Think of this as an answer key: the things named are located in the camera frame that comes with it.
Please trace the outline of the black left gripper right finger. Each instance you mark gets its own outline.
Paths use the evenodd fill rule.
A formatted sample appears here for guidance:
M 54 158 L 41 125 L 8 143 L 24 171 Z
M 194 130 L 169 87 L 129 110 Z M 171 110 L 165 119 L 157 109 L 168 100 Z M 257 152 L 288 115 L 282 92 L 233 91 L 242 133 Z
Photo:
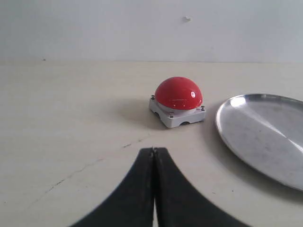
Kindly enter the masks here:
M 166 148 L 155 148 L 153 152 L 158 226 L 247 226 L 204 197 L 182 174 Z

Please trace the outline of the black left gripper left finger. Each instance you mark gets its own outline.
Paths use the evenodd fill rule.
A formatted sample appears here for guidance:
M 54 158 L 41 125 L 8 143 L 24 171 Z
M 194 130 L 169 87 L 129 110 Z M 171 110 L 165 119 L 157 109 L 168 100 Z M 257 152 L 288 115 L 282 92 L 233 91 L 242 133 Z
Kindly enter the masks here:
M 73 227 L 151 227 L 153 225 L 153 150 L 139 151 L 115 190 Z

